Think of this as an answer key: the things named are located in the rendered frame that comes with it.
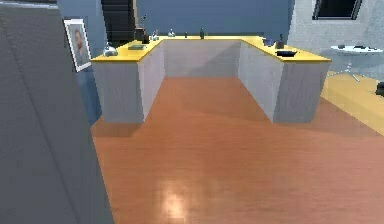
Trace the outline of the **black coffee machine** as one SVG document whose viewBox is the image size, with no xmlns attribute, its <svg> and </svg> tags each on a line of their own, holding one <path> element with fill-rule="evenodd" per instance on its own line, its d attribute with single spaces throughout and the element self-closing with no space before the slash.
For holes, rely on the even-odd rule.
<svg viewBox="0 0 384 224">
<path fill-rule="evenodd" d="M 139 23 L 136 25 L 135 28 L 135 39 L 138 41 L 141 41 L 143 44 L 149 43 L 149 36 L 146 33 L 145 29 L 145 21 L 147 20 L 147 15 L 144 14 L 140 17 Z"/>
</svg>

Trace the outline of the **dark window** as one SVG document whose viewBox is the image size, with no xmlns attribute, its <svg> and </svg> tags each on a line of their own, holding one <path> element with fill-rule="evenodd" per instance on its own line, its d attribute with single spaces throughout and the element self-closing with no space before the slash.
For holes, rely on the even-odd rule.
<svg viewBox="0 0 384 224">
<path fill-rule="evenodd" d="M 316 0 L 313 20 L 356 20 L 362 0 Z"/>
</svg>

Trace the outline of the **white framed portrait picture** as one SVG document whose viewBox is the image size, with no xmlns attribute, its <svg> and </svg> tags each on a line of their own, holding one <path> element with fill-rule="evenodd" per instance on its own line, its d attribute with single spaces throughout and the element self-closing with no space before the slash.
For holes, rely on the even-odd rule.
<svg viewBox="0 0 384 224">
<path fill-rule="evenodd" d="M 91 54 L 83 19 L 65 19 L 64 27 L 77 72 L 91 65 Z"/>
</svg>

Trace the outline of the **white round table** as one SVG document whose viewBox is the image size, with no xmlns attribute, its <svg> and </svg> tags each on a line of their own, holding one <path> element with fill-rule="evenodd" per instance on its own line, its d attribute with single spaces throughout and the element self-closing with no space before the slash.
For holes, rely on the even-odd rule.
<svg viewBox="0 0 384 224">
<path fill-rule="evenodd" d="M 372 47 L 365 47 L 362 45 L 337 45 L 337 46 L 331 46 L 332 50 L 335 50 L 341 55 L 344 55 L 348 58 L 346 68 L 342 71 L 338 71 L 335 73 L 332 73 L 332 76 L 346 73 L 350 76 L 352 76 L 357 82 L 359 82 L 359 79 L 357 76 L 352 72 L 352 61 L 354 56 L 372 56 L 372 55 L 378 55 L 383 53 L 383 50 L 378 48 L 372 48 Z"/>
</svg>

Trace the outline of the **grey yellow-topped kitchen counter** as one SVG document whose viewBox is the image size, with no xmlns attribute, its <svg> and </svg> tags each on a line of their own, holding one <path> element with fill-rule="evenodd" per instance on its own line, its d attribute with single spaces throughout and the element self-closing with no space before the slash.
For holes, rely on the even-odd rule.
<svg viewBox="0 0 384 224">
<path fill-rule="evenodd" d="M 235 77 L 274 123 L 313 120 L 330 60 L 300 49 L 276 55 L 260 37 L 162 37 L 144 50 L 117 48 L 117 56 L 97 56 L 92 68 L 107 122 L 143 123 L 166 77 Z"/>
</svg>

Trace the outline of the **glass kettle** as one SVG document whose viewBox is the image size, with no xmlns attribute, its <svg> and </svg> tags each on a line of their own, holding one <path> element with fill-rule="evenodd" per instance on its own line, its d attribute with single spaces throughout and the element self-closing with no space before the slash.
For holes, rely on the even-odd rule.
<svg viewBox="0 0 384 224">
<path fill-rule="evenodd" d="M 103 50 L 103 55 L 106 56 L 106 57 L 109 57 L 109 56 L 117 56 L 117 55 L 118 55 L 118 52 L 117 52 L 117 50 L 112 46 L 112 43 L 111 43 L 111 42 L 107 42 L 107 43 L 106 43 L 106 46 L 104 47 L 104 50 Z"/>
</svg>

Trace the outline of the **black fridge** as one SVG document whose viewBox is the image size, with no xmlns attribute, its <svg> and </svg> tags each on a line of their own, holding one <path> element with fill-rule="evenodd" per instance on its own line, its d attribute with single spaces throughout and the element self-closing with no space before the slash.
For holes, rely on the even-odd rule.
<svg viewBox="0 0 384 224">
<path fill-rule="evenodd" d="M 114 46 L 134 39 L 136 0 L 101 0 L 108 41 Z"/>
</svg>

